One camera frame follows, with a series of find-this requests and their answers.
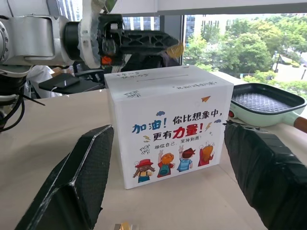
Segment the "black laptop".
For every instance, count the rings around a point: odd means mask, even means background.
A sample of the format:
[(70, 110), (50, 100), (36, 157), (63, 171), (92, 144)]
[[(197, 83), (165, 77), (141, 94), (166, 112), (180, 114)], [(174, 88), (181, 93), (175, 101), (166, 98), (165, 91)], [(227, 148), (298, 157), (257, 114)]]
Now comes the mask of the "black laptop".
[(79, 78), (69, 73), (62, 73), (38, 84), (40, 89), (51, 91), (53, 88), (65, 89), (79, 83)]

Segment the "mint green grill pan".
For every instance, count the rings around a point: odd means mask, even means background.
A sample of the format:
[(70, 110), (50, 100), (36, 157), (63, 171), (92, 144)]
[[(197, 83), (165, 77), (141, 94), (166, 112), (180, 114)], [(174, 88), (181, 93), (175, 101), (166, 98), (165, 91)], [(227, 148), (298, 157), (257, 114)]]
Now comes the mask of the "mint green grill pan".
[(229, 117), (254, 127), (283, 123), (307, 134), (307, 119), (301, 116), (307, 101), (298, 95), (263, 83), (235, 85)]

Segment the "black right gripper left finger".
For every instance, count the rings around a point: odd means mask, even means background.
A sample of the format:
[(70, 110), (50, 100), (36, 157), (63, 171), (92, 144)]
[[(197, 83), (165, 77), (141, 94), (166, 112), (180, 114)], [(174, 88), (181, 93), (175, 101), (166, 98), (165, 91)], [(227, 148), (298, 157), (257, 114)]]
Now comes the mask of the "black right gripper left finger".
[(93, 230), (102, 210), (114, 129), (83, 134), (51, 171), (14, 230)]

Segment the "black office chair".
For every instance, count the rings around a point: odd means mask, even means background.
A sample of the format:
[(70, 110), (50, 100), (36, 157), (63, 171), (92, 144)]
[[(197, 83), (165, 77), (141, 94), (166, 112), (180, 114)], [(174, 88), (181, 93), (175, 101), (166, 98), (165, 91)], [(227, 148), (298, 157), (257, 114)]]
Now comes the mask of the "black office chair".
[(81, 80), (104, 83), (103, 69), (90, 69), (83, 61), (75, 61), (72, 67), (75, 77)]

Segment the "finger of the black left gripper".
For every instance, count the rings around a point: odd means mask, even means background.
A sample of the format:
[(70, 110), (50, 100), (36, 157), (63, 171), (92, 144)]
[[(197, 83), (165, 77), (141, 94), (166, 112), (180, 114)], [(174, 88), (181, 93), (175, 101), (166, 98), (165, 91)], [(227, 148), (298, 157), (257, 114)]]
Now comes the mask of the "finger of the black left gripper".
[(162, 31), (124, 30), (119, 50), (123, 54), (158, 54), (176, 46), (179, 41)]

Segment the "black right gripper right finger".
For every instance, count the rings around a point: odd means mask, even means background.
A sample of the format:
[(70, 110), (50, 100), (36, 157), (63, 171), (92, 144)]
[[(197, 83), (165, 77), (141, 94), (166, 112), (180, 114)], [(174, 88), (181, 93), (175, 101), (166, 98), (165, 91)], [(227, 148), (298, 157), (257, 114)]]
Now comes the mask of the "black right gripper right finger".
[(227, 121), (224, 142), (238, 185), (268, 230), (307, 230), (307, 166), (274, 134)]

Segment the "gold coin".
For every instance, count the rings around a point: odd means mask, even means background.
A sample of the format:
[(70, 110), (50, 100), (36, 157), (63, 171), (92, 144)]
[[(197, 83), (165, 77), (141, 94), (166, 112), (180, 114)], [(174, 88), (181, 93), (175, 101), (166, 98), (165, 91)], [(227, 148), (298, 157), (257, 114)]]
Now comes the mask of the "gold coin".
[(180, 58), (182, 54), (184, 53), (184, 45), (182, 42), (179, 42), (177, 45), (174, 45), (172, 47), (169, 47), (166, 50), (166, 53), (171, 57), (171, 58)]

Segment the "white printed box with slot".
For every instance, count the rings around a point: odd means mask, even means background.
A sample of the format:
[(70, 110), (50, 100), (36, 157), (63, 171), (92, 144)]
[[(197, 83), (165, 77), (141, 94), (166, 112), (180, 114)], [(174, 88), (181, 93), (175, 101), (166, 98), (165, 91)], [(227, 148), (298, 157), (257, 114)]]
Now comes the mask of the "white printed box with slot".
[(124, 186), (215, 166), (233, 83), (196, 66), (105, 75)]

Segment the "person in white shirt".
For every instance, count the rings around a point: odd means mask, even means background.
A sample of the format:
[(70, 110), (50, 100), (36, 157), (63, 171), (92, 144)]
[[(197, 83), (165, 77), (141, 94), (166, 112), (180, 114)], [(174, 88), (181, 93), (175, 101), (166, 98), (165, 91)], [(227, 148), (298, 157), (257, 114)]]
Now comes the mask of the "person in white shirt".
[(60, 67), (50, 68), (48, 66), (36, 65), (32, 67), (29, 73), (26, 76), (25, 83), (25, 95), (33, 98), (33, 99), (41, 99), (41, 98), (50, 98), (62, 96), (61, 93), (49, 92), (46, 90), (42, 90), (39, 88), (39, 83), (52, 79), (59, 74), (62, 73), (70, 73), (72, 75), (73, 72), (71, 69), (62, 69)]

